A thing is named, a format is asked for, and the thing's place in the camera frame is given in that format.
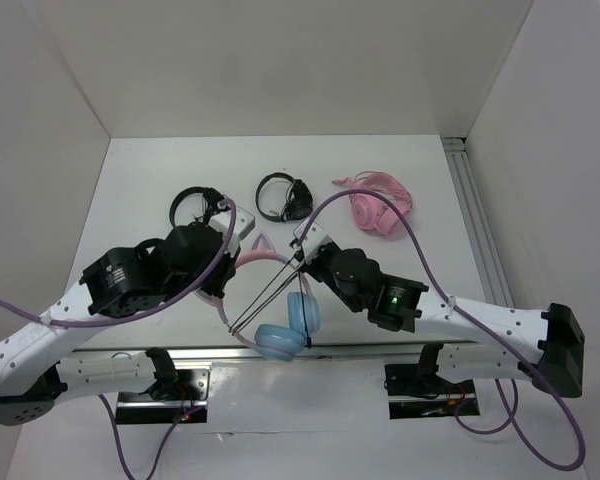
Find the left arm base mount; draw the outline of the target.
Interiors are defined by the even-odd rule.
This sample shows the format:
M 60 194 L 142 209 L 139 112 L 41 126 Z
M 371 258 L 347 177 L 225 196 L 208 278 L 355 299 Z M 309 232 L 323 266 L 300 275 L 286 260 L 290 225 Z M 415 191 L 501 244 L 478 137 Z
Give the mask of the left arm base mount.
M 209 365 L 190 364 L 178 367 L 178 382 L 163 397 L 153 399 L 148 393 L 118 394 L 114 410 L 117 425 L 203 424 L 208 417 Z

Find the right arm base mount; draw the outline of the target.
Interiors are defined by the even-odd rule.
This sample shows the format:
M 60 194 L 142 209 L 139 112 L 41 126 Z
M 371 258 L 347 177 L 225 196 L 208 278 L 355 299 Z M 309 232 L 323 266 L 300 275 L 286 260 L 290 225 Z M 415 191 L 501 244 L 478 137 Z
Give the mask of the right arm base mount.
M 384 388 L 391 420 L 479 416 L 475 385 L 471 380 L 452 384 L 438 377 L 421 378 L 416 364 L 386 364 Z

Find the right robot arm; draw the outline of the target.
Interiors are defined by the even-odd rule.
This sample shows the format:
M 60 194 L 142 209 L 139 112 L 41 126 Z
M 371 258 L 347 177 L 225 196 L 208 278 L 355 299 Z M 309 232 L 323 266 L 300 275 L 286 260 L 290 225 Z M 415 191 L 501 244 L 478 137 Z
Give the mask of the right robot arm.
M 493 376 L 511 358 L 518 377 L 545 393 L 583 393 L 585 335 L 572 309 L 511 309 L 453 297 L 419 281 L 383 272 L 361 249 L 333 241 L 295 252 L 302 272 L 324 284 L 350 311 L 391 332 L 433 333 L 499 351 L 486 371 Z

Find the pink blue cat-ear headphones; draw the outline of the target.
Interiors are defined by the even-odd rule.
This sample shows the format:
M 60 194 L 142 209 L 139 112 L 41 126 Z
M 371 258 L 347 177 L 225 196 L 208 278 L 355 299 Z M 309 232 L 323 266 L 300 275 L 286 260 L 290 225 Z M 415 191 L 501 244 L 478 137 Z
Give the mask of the pink blue cat-ear headphones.
M 260 324 L 251 339 L 246 337 L 241 330 L 271 300 L 265 300 L 261 307 L 246 315 L 240 320 L 230 321 L 221 298 L 209 296 L 199 290 L 196 295 L 204 303 L 214 307 L 221 322 L 228 331 L 244 346 L 251 348 L 267 359 L 285 362 L 293 361 L 305 348 L 312 347 L 313 336 L 321 328 L 321 314 L 318 302 L 313 294 L 309 282 L 303 273 L 296 268 L 290 277 L 272 294 L 275 297 L 295 280 L 298 280 L 298 289 L 286 295 L 287 325 Z

